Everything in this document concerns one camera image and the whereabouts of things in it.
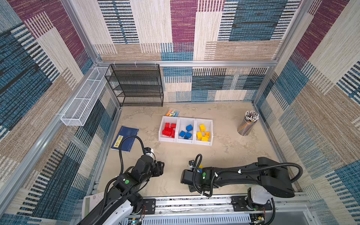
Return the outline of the highlighter marker pack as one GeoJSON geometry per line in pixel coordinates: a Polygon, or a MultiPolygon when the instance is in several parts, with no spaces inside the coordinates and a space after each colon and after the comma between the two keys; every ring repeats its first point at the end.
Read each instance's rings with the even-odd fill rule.
{"type": "Polygon", "coordinates": [[[167,112],[166,116],[168,116],[168,117],[178,117],[179,113],[180,113],[180,111],[178,109],[170,109],[167,112]]]}

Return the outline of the white three-compartment bin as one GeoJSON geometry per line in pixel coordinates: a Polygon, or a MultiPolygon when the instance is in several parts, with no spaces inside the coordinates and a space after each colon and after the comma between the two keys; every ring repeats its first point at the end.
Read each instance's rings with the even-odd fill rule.
{"type": "Polygon", "coordinates": [[[160,129],[158,132],[158,140],[161,142],[186,143],[186,144],[198,144],[198,145],[212,146],[213,140],[214,140],[213,135],[214,135],[213,120],[163,116],[162,120],[161,120],[161,124],[160,124],[160,129]],[[170,123],[170,126],[172,123],[176,123],[176,128],[173,128],[173,130],[175,130],[175,138],[171,138],[171,137],[162,135],[162,131],[164,130],[166,123],[170,123]],[[188,140],[184,139],[184,137],[180,137],[179,133],[181,131],[187,132],[186,126],[188,126],[190,124],[193,126],[193,130],[190,131],[190,133],[192,133],[192,137],[188,140]],[[211,136],[210,136],[208,142],[197,140],[197,132],[201,132],[199,126],[202,124],[206,128],[205,132],[211,133],[211,136]]]}

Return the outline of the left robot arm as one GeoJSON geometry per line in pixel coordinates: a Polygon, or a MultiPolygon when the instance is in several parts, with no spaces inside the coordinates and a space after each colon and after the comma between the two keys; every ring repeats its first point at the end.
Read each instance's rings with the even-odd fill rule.
{"type": "Polygon", "coordinates": [[[107,183],[103,199],[87,216],[78,222],[79,225],[119,225],[132,213],[145,212],[143,197],[139,193],[141,185],[146,184],[152,177],[161,176],[164,173],[165,164],[156,160],[155,155],[144,147],[138,136],[122,139],[119,145],[119,157],[121,162],[120,174],[107,183]],[[140,142],[142,156],[135,166],[124,171],[122,145],[131,138],[140,142]]]}

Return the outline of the white pink calculator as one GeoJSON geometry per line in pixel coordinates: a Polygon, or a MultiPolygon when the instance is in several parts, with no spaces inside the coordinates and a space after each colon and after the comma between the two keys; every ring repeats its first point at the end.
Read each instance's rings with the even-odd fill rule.
{"type": "Polygon", "coordinates": [[[85,196],[82,202],[82,219],[84,219],[104,198],[105,192],[85,196]]]}

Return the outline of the long red lego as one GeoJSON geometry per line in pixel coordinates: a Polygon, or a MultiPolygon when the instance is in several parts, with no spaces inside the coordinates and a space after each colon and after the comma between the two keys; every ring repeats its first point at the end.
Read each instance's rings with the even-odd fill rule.
{"type": "Polygon", "coordinates": [[[163,130],[162,131],[162,135],[166,136],[166,137],[171,137],[172,131],[168,131],[168,130],[163,130]]]}

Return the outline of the tall red lego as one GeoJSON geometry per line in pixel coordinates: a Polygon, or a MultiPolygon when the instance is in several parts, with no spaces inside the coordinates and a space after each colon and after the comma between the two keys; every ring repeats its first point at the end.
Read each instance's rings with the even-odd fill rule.
{"type": "Polygon", "coordinates": [[[168,137],[171,137],[172,133],[173,133],[173,128],[171,127],[165,127],[164,130],[162,131],[162,134],[168,137]]]}

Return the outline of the pencil cup with pencils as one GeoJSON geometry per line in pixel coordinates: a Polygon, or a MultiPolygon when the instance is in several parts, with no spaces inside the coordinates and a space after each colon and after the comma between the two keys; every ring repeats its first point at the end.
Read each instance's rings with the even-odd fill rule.
{"type": "Polygon", "coordinates": [[[257,112],[254,110],[246,111],[243,122],[238,127],[238,133],[242,136],[247,136],[258,120],[259,114],[257,112]]]}

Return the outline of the black mesh shelf rack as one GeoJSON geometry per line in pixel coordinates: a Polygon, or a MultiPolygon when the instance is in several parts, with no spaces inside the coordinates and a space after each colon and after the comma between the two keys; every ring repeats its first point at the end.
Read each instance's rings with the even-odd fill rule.
{"type": "Polygon", "coordinates": [[[111,64],[105,78],[121,107],[163,106],[158,64],[111,64]]]}

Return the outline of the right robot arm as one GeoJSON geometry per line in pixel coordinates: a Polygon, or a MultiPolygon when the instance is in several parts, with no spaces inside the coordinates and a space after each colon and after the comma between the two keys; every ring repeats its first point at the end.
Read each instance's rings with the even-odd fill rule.
{"type": "Polygon", "coordinates": [[[200,168],[203,156],[198,154],[189,162],[189,169],[181,174],[181,183],[188,185],[190,192],[212,197],[213,190],[228,185],[250,184],[243,200],[235,200],[233,205],[244,207],[247,211],[262,211],[270,204],[272,214],[253,221],[253,224],[269,225],[276,215],[274,197],[292,198],[295,196],[292,184],[303,174],[303,168],[296,163],[279,163],[267,157],[246,166],[219,168],[200,168]]]}

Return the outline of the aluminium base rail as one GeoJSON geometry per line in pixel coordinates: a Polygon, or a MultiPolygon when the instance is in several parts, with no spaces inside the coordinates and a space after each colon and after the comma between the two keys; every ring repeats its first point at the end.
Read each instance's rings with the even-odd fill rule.
{"type": "Polygon", "coordinates": [[[245,194],[145,197],[136,209],[126,201],[104,225],[316,225],[308,198],[273,198],[250,210],[245,194]]]}

